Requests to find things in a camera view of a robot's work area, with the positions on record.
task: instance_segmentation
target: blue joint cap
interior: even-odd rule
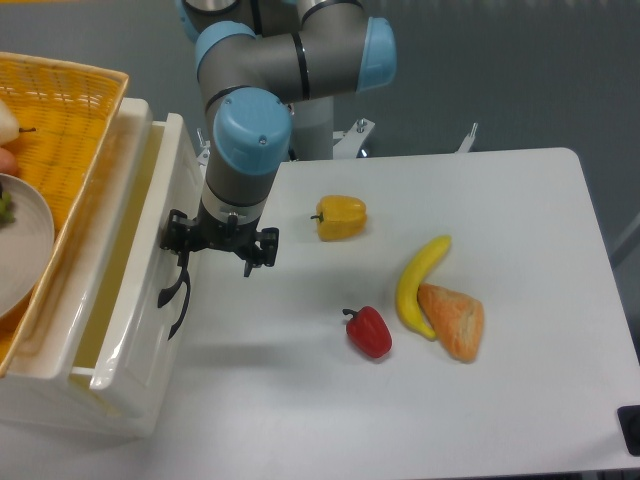
[[[397,66],[396,40],[391,25],[384,18],[370,18],[356,91],[390,84],[396,76]]]
[[[180,16],[180,22],[182,22],[182,28],[184,29],[184,33],[187,34],[187,37],[189,37],[189,40],[191,40],[193,43],[196,43],[196,40],[198,40],[198,36],[200,34],[196,30],[196,27],[193,26],[193,23],[191,23],[191,19],[187,15],[182,1],[183,0],[175,0],[176,9],[178,10],[178,15]]]
[[[196,72],[200,69],[202,59],[216,43],[233,35],[248,35],[256,38],[256,34],[244,23],[230,21],[218,22],[205,28],[196,42]]]
[[[222,101],[213,121],[213,139],[231,168],[258,176],[277,170],[285,160],[291,129],[289,109],[278,97],[246,87]]]

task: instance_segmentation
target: pepper stem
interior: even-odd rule
[[[343,315],[353,315],[355,317],[356,315],[358,315],[358,312],[356,312],[355,310],[351,310],[350,308],[343,308],[342,309],[342,314]]]

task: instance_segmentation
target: white container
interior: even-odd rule
[[[195,216],[202,175],[182,118],[153,122],[143,100],[124,99],[109,137],[46,314],[0,379],[1,419],[133,436],[155,426],[184,299],[182,288],[156,307],[179,270],[159,230],[171,208]]]

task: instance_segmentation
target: bread loaf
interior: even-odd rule
[[[464,293],[423,283],[418,303],[442,346],[462,362],[473,362],[484,328],[482,303]]]

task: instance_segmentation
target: wicker basket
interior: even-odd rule
[[[111,70],[0,52],[0,99],[21,127],[36,128],[4,148],[18,159],[18,176],[49,204],[56,229],[51,259],[30,299],[1,319],[0,378],[41,313],[128,80]]]

